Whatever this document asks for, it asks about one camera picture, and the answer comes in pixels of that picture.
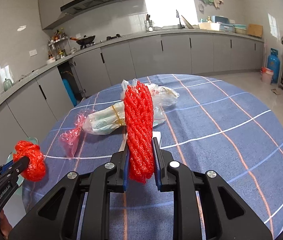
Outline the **grey base cabinets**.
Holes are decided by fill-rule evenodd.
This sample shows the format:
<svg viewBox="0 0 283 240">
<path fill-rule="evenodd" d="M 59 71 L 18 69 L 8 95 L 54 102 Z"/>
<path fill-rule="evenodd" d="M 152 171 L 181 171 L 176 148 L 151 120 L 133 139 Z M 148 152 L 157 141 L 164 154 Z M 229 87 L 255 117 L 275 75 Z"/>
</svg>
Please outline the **grey base cabinets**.
<svg viewBox="0 0 283 240">
<path fill-rule="evenodd" d="M 241 72 L 262 67 L 264 42 L 223 31 L 171 30 L 115 38 L 67 56 L 80 93 L 91 96 L 122 80 L 157 74 Z M 0 94 L 0 164 L 17 141 L 43 140 L 71 110 L 57 61 Z"/>
</svg>

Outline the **black range hood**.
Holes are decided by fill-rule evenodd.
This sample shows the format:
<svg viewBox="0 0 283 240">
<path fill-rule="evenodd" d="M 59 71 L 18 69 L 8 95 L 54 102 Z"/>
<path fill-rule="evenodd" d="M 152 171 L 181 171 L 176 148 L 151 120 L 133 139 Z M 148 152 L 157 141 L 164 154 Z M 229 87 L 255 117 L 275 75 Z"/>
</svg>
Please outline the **black range hood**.
<svg viewBox="0 0 283 240">
<path fill-rule="evenodd" d="M 73 0 L 61 6 L 60 11 L 74 16 L 118 1 L 120 0 Z"/>
</svg>

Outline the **red plastic bag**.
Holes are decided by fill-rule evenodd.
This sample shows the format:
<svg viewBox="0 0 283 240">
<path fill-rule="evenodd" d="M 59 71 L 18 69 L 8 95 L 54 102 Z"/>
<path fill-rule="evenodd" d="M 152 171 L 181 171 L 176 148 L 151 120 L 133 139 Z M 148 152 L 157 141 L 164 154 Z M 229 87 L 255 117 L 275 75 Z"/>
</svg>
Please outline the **red plastic bag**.
<svg viewBox="0 0 283 240">
<path fill-rule="evenodd" d="M 33 182 L 42 180 L 46 174 L 46 166 L 40 146 L 30 141 L 21 140 L 14 148 L 16 151 L 13 154 L 14 163 L 22 157 L 28 157 L 30 160 L 28 167 L 22 172 L 23 178 Z"/>
</svg>

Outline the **pink transparent plastic bag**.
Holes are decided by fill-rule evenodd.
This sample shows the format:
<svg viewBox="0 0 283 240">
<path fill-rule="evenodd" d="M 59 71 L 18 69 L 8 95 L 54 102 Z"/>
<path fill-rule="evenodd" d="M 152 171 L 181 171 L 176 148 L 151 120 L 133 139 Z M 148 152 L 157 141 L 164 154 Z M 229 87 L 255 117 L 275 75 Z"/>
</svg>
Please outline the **pink transparent plastic bag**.
<svg viewBox="0 0 283 240">
<path fill-rule="evenodd" d="M 76 114 L 74 128 L 66 129 L 66 131 L 60 135 L 60 142 L 68 158 L 75 156 L 82 133 L 93 134 L 91 118 L 95 112 L 96 110 L 93 109 L 80 111 Z"/>
</svg>

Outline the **red foam fruit net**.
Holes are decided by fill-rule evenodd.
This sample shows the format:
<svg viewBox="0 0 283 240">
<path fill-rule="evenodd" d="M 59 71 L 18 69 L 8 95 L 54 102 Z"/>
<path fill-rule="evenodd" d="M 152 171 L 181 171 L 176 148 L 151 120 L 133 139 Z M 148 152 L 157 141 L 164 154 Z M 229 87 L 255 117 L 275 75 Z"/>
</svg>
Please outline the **red foam fruit net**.
<svg viewBox="0 0 283 240">
<path fill-rule="evenodd" d="M 138 81 L 136 86 L 128 86 L 124 97 L 124 111 L 127 134 L 148 135 L 153 132 L 153 101 L 149 89 Z M 132 121 L 147 121 L 146 128 L 129 127 Z M 129 177 L 139 183 L 146 183 L 154 173 L 152 146 L 141 146 L 127 139 L 129 147 Z"/>
</svg>

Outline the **white paper box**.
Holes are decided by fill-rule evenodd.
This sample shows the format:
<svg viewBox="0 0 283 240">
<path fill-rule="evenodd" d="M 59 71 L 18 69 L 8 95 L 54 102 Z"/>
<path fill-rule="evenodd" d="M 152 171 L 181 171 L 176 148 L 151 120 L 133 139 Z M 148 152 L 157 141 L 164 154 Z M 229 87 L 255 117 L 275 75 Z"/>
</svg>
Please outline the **white paper box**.
<svg viewBox="0 0 283 240">
<path fill-rule="evenodd" d="M 151 136 L 148 135 L 140 135 L 140 136 L 130 136 L 125 133 L 119 151 L 123 151 L 126 147 L 127 139 L 131 139 L 130 142 L 134 142 L 134 144 L 140 144 L 141 146 L 152 146 L 153 139 L 156 138 L 158 146 L 161 146 L 161 132 L 153 131 Z"/>
</svg>

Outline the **white green package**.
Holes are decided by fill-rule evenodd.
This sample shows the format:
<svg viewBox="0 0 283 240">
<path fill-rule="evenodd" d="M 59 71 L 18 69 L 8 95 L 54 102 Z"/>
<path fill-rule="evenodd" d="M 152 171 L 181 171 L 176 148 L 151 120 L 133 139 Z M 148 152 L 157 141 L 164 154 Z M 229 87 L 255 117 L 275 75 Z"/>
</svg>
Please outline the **white green package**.
<svg viewBox="0 0 283 240">
<path fill-rule="evenodd" d="M 154 103 L 153 109 L 153 126 L 157 126 L 165 121 L 163 111 L 160 110 L 163 106 L 160 102 Z M 129 125 L 134 129 L 146 128 L 147 121 L 132 121 Z M 94 135 L 108 135 L 121 126 L 125 126 L 125 111 L 124 102 L 117 102 L 104 110 L 100 110 L 89 114 L 82 126 L 83 131 Z"/>
</svg>

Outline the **blue plaid tablecloth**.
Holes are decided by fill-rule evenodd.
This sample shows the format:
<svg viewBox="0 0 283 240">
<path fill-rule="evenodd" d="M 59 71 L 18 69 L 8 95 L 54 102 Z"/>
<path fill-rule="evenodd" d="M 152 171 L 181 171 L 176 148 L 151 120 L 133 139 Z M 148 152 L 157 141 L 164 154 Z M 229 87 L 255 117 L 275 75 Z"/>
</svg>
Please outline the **blue plaid tablecloth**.
<svg viewBox="0 0 283 240">
<path fill-rule="evenodd" d="M 252 94 L 211 77 L 164 74 L 141 82 L 179 94 L 175 105 L 164 108 L 164 122 L 155 127 L 161 148 L 193 171 L 216 171 L 278 236 L 283 228 L 283 127 L 275 114 Z M 68 172 L 93 171 L 122 149 L 123 128 L 109 135 L 83 133 L 72 159 L 60 140 L 78 114 L 119 102 L 121 91 L 115 85 L 82 101 L 41 141 L 46 176 L 38 183 L 23 183 L 26 211 Z M 111 239 L 171 239 L 172 223 L 173 194 L 159 192 L 153 179 L 146 184 L 129 181 L 124 194 L 110 197 Z"/>
</svg>

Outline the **green kettle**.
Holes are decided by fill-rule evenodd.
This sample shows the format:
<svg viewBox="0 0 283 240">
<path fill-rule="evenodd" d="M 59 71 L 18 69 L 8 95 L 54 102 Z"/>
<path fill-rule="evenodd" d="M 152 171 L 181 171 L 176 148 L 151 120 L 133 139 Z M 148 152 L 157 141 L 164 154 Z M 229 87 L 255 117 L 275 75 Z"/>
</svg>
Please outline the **green kettle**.
<svg viewBox="0 0 283 240">
<path fill-rule="evenodd" d="M 11 79 L 5 79 L 3 81 L 3 88 L 4 88 L 4 91 L 8 91 L 10 88 L 12 88 L 13 86 L 13 82 L 11 81 Z"/>
</svg>

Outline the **blue gas cylinder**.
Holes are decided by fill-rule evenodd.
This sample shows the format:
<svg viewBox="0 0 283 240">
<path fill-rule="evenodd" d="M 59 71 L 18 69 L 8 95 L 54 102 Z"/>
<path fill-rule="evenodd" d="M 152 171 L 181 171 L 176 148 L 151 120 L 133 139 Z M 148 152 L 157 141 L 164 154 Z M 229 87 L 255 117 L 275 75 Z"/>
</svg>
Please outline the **blue gas cylinder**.
<svg viewBox="0 0 283 240">
<path fill-rule="evenodd" d="M 277 83 L 279 78 L 280 60 L 278 50 L 271 48 L 267 59 L 267 68 L 273 71 L 272 83 Z"/>
</svg>

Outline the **spice rack with bottles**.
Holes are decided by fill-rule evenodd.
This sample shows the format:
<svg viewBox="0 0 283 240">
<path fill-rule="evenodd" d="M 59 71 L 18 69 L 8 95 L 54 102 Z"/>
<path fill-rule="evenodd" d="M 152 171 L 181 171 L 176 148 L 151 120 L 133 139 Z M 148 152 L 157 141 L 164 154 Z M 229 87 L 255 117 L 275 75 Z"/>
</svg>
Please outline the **spice rack with bottles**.
<svg viewBox="0 0 283 240">
<path fill-rule="evenodd" d="M 71 54 L 70 38 L 63 28 L 57 29 L 48 41 L 48 57 L 55 60 Z"/>
</svg>

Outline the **kitchen faucet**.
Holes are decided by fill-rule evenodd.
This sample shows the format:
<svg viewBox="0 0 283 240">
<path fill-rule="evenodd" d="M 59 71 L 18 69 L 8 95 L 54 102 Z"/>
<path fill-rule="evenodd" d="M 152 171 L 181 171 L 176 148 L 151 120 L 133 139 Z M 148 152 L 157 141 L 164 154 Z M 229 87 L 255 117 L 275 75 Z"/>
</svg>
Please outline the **kitchen faucet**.
<svg viewBox="0 0 283 240">
<path fill-rule="evenodd" d="M 176 18 L 178 18 L 178 21 L 179 21 L 178 29 L 182 29 L 183 25 L 181 24 L 180 15 L 179 15 L 178 10 L 176 10 Z"/>
</svg>

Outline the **white bowl on counter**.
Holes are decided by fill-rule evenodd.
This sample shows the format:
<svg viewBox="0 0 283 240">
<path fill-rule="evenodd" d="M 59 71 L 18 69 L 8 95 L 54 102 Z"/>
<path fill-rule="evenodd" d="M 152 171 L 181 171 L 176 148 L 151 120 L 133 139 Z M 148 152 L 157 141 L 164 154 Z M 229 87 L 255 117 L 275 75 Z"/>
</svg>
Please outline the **white bowl on counter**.
<svg viewBox="0 0 283 240">
<path fill-rule="evenodd" d="M 50 58 L 46 61 L 46 64 L 51 64 L 51 63 L 54 63 L 55 61 L 56 61 L 56 59 L 54 57 L 52 57 L 52 58 Z"/>
</svg>

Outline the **black wok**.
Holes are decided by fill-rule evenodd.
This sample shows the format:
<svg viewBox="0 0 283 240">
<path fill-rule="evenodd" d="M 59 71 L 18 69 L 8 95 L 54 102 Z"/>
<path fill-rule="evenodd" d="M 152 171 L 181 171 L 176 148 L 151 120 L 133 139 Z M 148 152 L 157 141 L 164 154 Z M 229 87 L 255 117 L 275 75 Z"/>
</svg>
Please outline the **black wok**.
<svg viewBox="0 0 283 240">
<path fill-rule="evenodd" d="M 88 36 L 86 37 L 86 35 L 84 35 L 83 38 L 74 38 L 74 37 L 70 37 L 70 39 L 72 41 L 75 41 L 78 45 L 80 46 L 86 46 L 86 45 L 89 45 L 89 44 L 92 44 L 95 40 L 95 35 L 93 36 Z"/>
</svg>

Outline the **clear plastic bag with food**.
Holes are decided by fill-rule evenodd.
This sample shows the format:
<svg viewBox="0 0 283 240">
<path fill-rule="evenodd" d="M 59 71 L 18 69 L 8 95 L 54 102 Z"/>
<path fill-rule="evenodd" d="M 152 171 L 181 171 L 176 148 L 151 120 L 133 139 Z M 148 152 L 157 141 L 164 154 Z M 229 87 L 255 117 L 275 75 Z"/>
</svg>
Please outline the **clear plastic bag with food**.
<svg viewBox="0 0 283 240">
<path fill-rule="evenodd" d="M 122 100 L 125 97 L 125 91 L 127 90 L 128 86 L 136 86 L 137 82 L 137 79 L 133 79 L 132 84 L 130 84 L 126 80 L 122 81 Z M 179 98 L 179 93 L 169 87 L 159 86 L 154 83 L 146 83 L 145 86 L 149 89 L 150 94 L 152 96 L 153 104 L 155 106 L 172 106 L 177 102 Z"/>
</svg>

